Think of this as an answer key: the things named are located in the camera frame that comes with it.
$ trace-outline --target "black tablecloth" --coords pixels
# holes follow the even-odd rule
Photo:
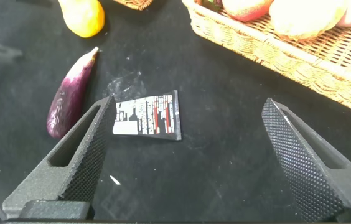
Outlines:
[[[68,69],[96,45],[84,110],[110,94],[178,90],[183,133],[182,142],[111,143],[98,219],[300,220],[261,120],[268,97],[351,160],[351,109],[196,36],[181,1],[155,0],[143,12],[101,2],[105,29],[82,39],[55,1],[0,1],[0,43],[24,53],[0,63],[0,204],[57,143],[45,128],[48,108]]]

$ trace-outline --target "purple eggplant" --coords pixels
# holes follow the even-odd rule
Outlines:
[[[64,137],[80,119],[83,95],[98,50],[95,47],[80,57],[62,80],[47,118],[47,130],[53,138]]]

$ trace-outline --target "orange fruit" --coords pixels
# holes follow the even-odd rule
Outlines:
[[[58,0],[66,26],[80,37],[92,37],[102,30],[105,12],[98,0]]]

